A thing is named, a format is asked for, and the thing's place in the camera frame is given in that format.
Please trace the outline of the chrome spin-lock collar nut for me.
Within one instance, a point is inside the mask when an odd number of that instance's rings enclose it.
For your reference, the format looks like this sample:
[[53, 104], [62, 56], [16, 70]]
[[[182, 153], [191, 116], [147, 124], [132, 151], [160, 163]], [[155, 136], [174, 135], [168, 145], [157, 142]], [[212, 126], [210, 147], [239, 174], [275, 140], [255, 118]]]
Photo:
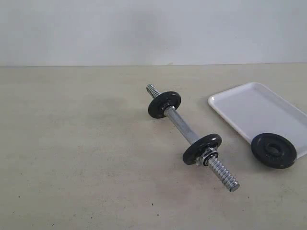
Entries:
[[209, 159], [212, 157], [217, 159], [218, 155], [217, 148], [208, 147], [202, 155], [196, 158], [195, 163], [197, 166], [203, 165], [206, 167], [208, 166]]

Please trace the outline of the black weight plate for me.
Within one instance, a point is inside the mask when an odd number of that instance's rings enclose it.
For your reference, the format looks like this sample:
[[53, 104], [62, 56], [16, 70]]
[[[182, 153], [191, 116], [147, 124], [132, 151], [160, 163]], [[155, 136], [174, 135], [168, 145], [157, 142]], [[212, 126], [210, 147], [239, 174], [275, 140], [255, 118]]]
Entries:
[[251, 142], [251, 151], [257, 160], [275, 169], [291, 167], [297, 159], [294, 145], [274, 133], [261, 133], [255, 136]]

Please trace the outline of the chrome threaded dumbbell bar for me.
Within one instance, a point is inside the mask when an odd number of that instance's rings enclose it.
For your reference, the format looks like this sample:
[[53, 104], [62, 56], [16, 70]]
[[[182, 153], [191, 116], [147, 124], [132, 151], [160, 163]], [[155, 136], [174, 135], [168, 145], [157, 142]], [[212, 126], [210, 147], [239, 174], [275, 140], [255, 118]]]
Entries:
[[[148, 84], [146, 86], [147, 92], [155, 98], [162, 92], [159, 92], [157, 88]], [[200, 137], [190, 128], [190, 126], [185, 122], [185, 120], [180, 116], [174, 106], [170, 106], [164, 111], [165, 117], [168, 117], [170, 121], [175, 125], [183, 137], [188, 141], [190, 146], [195, 143]], [[237, 179], [228, 171], [228, 169], [218, 160], [218, 158], [210, 158], [208, 166], [214, 174], [218, 177], [221, 183], [227, 188], [229, 192], [234, 192], [240, 186]]]

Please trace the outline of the white rectangular plastic tray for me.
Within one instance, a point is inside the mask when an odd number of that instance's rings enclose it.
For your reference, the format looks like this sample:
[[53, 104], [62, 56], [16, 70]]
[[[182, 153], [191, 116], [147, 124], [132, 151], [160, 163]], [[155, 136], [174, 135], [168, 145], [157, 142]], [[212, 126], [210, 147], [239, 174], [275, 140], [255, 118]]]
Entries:
[[297, 157], [307, 154], [307, 115], [261, 83], [250, 82], [214, 94], [210, 107], [245, 141], [274, 133], [290, 141]]

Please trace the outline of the black plate with collar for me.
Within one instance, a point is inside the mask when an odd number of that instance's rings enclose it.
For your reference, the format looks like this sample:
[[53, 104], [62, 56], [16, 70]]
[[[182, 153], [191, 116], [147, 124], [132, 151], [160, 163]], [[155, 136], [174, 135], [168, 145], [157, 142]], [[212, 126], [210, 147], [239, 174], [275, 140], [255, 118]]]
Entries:
[[214, 149], [213, 154], [209, 154], [218, 157], [218, 152], [215, 151], [222, 143], [222, 138], [218, 134], [206, 135], [195, 143], [193, 143], [183, 154], [183, 161], [187, 165], [196, 163], [196, 159], [200, 157], [209, 148]]

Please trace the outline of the black plate without collar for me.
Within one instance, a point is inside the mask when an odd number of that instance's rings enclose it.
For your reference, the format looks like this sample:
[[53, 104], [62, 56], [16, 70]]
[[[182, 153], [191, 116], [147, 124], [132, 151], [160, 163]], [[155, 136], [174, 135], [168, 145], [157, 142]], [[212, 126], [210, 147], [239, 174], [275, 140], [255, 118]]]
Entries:
[[151, 117], [160, 119], [164, 118], [164, 111], [170, 106], [177, 109], [181, 104], [181, 96], [177, 92], [168, 91], [159, 94], [149, 104], [148, 113]]

